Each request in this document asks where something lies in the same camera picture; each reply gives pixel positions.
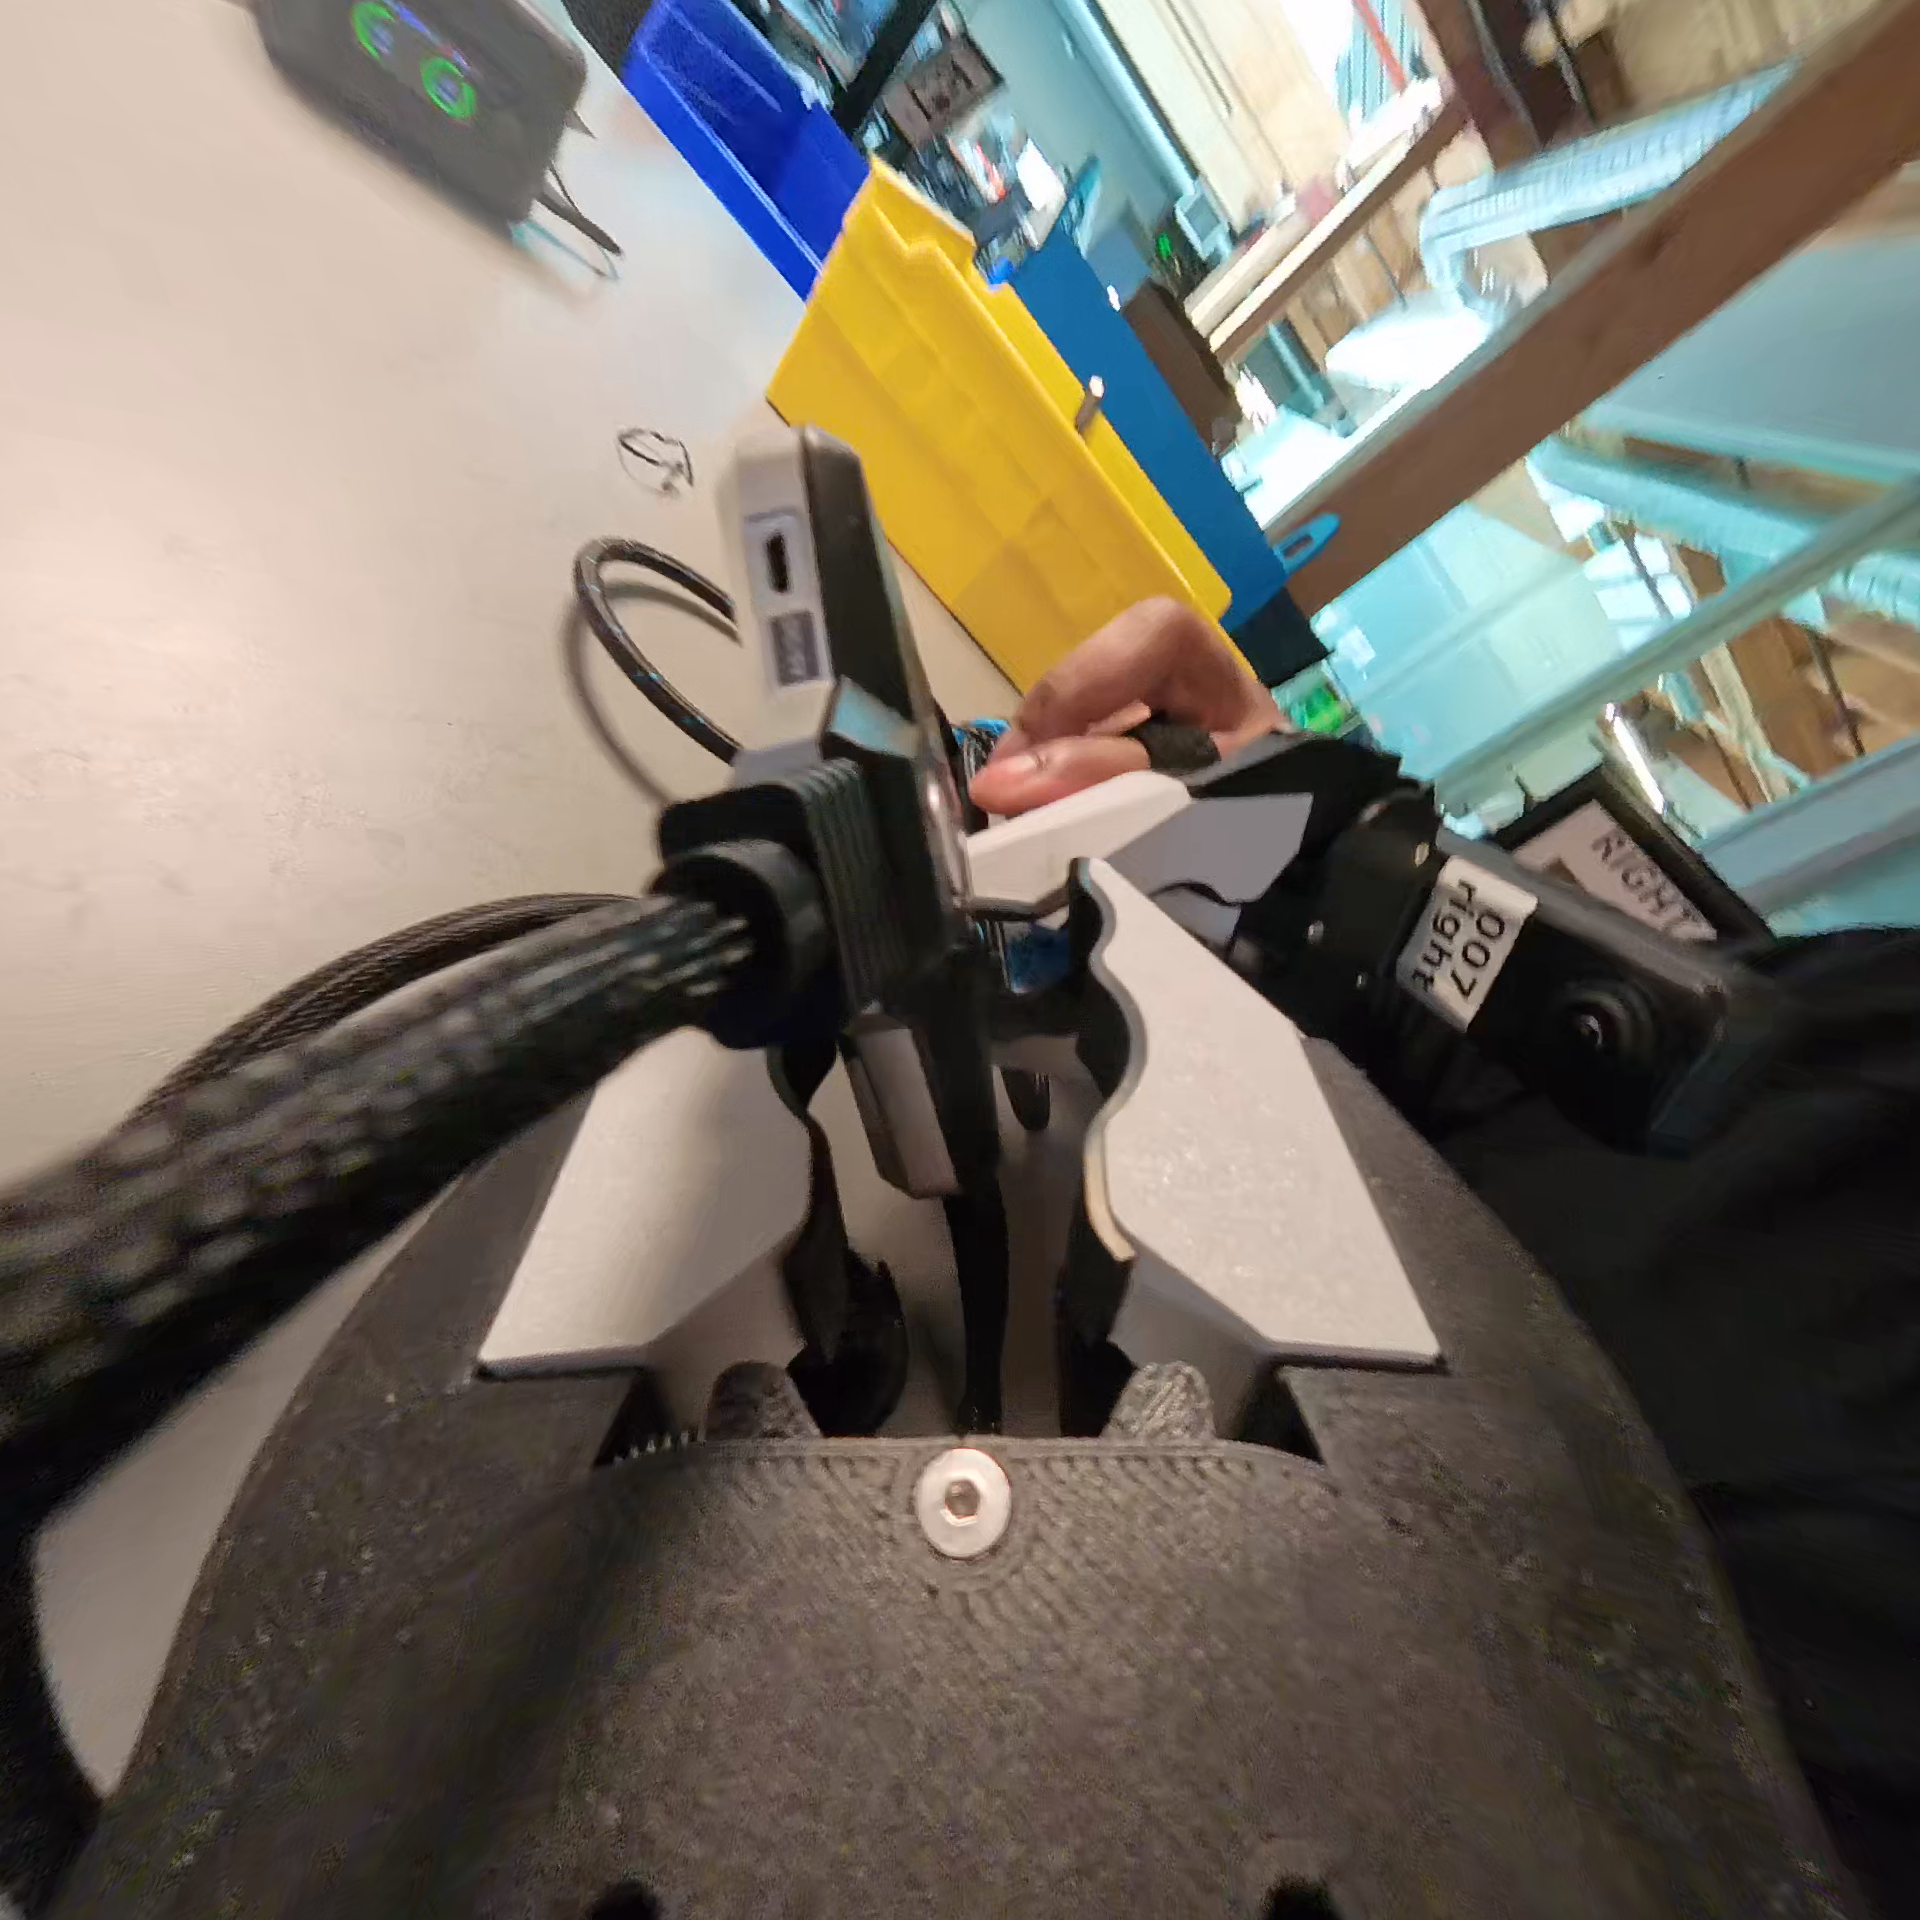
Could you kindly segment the black framed label sign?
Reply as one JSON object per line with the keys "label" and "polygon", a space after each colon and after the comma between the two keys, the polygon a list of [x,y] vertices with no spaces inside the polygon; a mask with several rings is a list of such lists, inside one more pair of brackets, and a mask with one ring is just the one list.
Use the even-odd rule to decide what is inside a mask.
{"label": "black framed label sign", "polygon": [[1495,844],[1666,940],[1772,943],[1772,923],[1612,770],[1521,803]]}

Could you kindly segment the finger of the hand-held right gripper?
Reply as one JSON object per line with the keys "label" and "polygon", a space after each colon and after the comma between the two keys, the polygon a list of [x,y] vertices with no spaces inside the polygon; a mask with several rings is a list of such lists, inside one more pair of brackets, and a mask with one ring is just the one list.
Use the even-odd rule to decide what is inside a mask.
{"label": "finger of the hand-held right gripper", "polygon": [[1077,860],[1108,860],[1145,897],[1200,882],[1200,851],[1176,819],[1189,814],[1176,777],[1113,777],[969,833],[969,919],[1049,919],[1063,904]]}
{"label": "finger of the hand-held right gripper", "polygon": [[1317,795],[1196,795],[1108,851],[1108,866],[1196,940],[1238,940],[1238,919],[1287,875]]}

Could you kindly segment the blue plastic bin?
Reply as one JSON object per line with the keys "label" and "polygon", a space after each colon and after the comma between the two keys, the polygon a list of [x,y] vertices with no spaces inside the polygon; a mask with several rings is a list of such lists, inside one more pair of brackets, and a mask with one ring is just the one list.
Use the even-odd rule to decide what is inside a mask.
{"label": "blue plastic bin", "polygon": [[772,280],[814,296],[864,153],[801,101],[772,46],[733,0],[656,0],[622,85],[685,148]]}
{"label": "blue plastic bin", "polygon": [[1249,506],[1227,493],[1208,441],[1189,430],[1180,397],[1166,390],[1156,360],[1108,307],[1108,281],[1087,254],[1057,238],[1012,271],[1012,294],[1063,358],[1077,376],[1101,376],[1101,418],[1136,455],[1180,534],[1223,574],[1223,630],[1246,649],[1262,685],[1297,685],[1328,649],[1317,638],[1306,610],[1297,603],[1297,570],[1306,570],[1340,537],[1340,512],[1299,520],[1287,537],[1264,537]]}

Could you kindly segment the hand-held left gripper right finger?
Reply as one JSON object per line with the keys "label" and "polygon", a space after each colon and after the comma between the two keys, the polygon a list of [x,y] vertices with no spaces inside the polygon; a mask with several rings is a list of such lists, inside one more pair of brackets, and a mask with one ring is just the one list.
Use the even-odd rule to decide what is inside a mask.
{"label": "hand-held left gripper right finger", "polygon": [[1108,860],[1077,860],[1063,930],[1095,1080],[1057,1267],[1063,1381],[1108,1353],[1196,1362],[1238,1422],[1270,1362],[1445,1374],[1306,1035]]}

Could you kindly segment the person's right hand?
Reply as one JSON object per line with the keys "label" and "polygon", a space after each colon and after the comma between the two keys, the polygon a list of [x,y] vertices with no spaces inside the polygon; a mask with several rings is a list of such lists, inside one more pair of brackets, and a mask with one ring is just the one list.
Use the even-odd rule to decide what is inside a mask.
{"label": "person's right hand", "polygon": [[1024,819],[1095,782],[1145,777],[1154,755],[1134,743],[1145,715],[1196,728],[1218,755],[1287,736],[1270,688],[1200,610],[1145,596],[1024,688],[969,795],[989,819]]}

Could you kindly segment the wooden beam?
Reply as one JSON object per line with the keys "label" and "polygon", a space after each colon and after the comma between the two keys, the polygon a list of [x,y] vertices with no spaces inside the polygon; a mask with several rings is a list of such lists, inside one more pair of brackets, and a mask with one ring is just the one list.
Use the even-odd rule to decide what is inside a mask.
{"label": "wooden beam", "polygon": [[1884,0],[1810,46],[1666,201],[1588,245],[1536,307],[1281,512],[1281,537],[1340,520],[1328,549],[1297,570],[1297,603],[1323,610],[1368,585],[1772,265],[1850,224],[1911,148],[1920,6]]}

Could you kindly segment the large yellow plastic bin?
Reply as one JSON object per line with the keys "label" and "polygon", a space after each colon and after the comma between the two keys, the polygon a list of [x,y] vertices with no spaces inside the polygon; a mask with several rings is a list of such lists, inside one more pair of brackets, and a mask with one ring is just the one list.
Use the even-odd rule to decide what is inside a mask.
{"label": "large yellow plastic bin", "polygon": [[888,549],[1003,685],[1030,688],[1154,596],[1223,638],[1227,585],[1126,431],[1101,416],[1078,430],[1087,376],[888,161],[842,224],[769,408],[860,455]]}

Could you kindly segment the grey power station with display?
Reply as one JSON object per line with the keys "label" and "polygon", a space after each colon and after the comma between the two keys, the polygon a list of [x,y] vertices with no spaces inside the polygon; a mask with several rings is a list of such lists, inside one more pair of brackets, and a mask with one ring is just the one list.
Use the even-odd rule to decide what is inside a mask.
{"label": "grey power station with display", "polygon": [[260,60],[411,180],[522,226],[590,60],[529,0],[253,0]]}

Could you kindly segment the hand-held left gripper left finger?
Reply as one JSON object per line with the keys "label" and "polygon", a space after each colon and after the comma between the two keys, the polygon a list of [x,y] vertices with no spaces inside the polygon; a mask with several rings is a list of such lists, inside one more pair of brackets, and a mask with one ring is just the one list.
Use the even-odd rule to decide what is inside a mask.
{"label": "hand-held left gripper left finger", "polygon": [[473,1374],[720,1381],[789,1362],[781,1257],[814,1208],[814,1138],[759,1054],[658,1035],[585,1099]]}

